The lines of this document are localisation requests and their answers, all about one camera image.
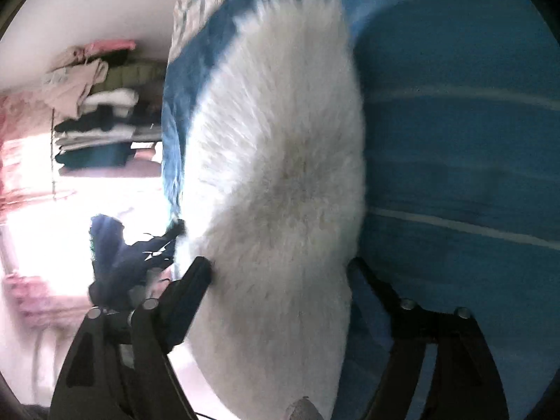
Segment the white fluffy sweater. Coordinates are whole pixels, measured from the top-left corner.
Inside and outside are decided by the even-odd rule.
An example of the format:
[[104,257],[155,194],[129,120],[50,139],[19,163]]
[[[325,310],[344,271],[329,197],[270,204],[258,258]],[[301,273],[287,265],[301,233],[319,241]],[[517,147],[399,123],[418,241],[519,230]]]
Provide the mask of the white fluffy sweater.
[[212,266],[188,341],[222,404],[331,418],[365,213],[363,100],[341,0],[257,0],[197,100],[176,265]]

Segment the stacked clothes on shelf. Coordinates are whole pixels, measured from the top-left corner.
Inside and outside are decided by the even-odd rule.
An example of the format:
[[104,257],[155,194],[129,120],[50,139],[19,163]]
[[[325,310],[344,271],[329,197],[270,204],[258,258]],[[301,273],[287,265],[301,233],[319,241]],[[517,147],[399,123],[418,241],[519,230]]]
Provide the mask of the stacked clothes on shelf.
[[160,175],[161,98],[167,65],[139,59],[133,40],[73,45],[42,82],[61,176]]

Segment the pink curtain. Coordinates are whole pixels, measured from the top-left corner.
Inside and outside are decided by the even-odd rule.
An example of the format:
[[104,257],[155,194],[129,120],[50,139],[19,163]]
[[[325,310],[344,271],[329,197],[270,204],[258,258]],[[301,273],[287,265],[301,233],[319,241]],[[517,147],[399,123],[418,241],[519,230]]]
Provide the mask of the pink curtain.
[[[51,138],[56,113],[31,92],[1,95],[1,221],[12,212],[55,198]],[[87,299],[55,296],[37,269],[26,274],[20,266],[4,278],[26,324],[35,329],[79,326],[89,308]]]

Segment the blue bed blanket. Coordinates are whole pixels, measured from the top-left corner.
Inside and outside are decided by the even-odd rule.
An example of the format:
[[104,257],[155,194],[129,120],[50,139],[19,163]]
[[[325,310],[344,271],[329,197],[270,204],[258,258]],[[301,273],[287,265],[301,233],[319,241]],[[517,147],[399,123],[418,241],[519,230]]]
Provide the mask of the blue bed blanket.
[[[512,419],[559,415],[559,0],[342,0],[365,96],[361,253],[432,311],[471,309]],[[254,0],[169,64],[163,181],[180,209],[196,98]]]

